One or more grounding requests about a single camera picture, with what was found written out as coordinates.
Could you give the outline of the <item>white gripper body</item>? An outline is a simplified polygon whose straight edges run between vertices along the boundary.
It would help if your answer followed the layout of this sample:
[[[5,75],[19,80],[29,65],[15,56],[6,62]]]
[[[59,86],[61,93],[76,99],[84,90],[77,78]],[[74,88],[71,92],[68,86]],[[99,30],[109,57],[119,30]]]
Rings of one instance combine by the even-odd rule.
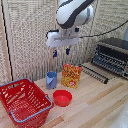
[[[79,41],[79,34],[74,29],[50,30],[46,45],[50,48],[75,45]]]

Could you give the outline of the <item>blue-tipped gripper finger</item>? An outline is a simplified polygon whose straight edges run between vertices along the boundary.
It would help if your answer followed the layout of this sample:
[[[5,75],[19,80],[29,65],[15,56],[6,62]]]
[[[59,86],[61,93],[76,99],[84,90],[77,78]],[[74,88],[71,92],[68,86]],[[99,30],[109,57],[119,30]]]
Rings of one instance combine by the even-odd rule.
[[[67,49],[66,49],[66,55],[69,55],[70,49],[71,49],[71,48],[67,48]]]
[[[57,57],[57,49],[56,48],[53,49],[53,58],[55,58],[55,57]]]

